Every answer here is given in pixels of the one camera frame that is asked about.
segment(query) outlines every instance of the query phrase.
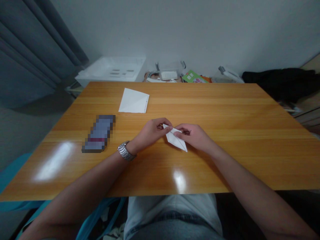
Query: person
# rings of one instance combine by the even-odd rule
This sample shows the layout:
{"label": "person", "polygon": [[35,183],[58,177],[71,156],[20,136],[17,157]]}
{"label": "person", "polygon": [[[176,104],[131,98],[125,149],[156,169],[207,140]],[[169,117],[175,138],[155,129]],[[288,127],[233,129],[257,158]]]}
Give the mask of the person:
{"label": "person", "polygon": [[[267,239],[319,239],[271,188],[220,148],[198,125],[180,124],[175,136],[207,153]],[[136,155],[172,130],[166,118],[150,120],[125,148]],[[21,240],[75,239],[130,162],[117,151],[65,188],[24,231]],[[214,194],[129,197],[124,238],[223,239]]]}

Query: wooden table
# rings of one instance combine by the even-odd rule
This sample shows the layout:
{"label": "wooden table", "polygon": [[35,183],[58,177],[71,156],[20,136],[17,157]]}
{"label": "wooden table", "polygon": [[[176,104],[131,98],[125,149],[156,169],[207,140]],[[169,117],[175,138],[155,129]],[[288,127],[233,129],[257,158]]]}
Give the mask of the wooden table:
{"label": "wooden table", "polygon": [[[150,95],[147,112],[118,112],[124,88]],[[115,114],[110,145],[81,153],[98,114]],[[199,124],[220,146],[275,190],[320,188],[320,142],[256,84],[91,82],[0,196],[1,201],[54,198],[132,139],[153,118]],[[130,163],[108,196],[230,191],[208,156],[165,137]]]}

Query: black bag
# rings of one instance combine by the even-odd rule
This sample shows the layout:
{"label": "black bag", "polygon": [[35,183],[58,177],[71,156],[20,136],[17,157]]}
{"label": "black bag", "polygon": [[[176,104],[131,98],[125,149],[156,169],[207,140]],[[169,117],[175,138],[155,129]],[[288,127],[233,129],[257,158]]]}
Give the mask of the black bag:
{"label": "black bag", "polygon": [[320,89],[320,74],[300,68],[275,69],[265,72],[244,72],[245,83],[257,83],[274,100],[296,103]]}

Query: silver watch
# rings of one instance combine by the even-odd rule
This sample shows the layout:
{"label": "silver watch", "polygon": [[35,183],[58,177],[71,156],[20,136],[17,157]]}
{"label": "silver watch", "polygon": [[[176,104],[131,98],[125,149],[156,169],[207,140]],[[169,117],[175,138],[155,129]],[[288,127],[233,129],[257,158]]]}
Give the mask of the silver watch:
{"label": "silver watch", "polygon": [[127,160],[128,162],[132,161],[137,155],[133,156],[131,155],[128,150],[126,149],[126,145],[129,141],[125,141],[124,143],[120,144],[118,147],[118,151],[120,152],[120,155]]}

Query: gray floor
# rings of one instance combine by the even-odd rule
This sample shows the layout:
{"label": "gray floor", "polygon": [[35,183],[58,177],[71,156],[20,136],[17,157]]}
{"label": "gray floor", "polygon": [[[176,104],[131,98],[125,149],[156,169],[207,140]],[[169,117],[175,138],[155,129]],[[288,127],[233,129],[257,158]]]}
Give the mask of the gray floor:
{"label": "gray floor", "polygon": [[[0,108],[0,170],[24,153],[31,153],[73,102],[64,81],[53,95],[19,109]],[[0,212],[0,239],[7,240],[27,211]]]}

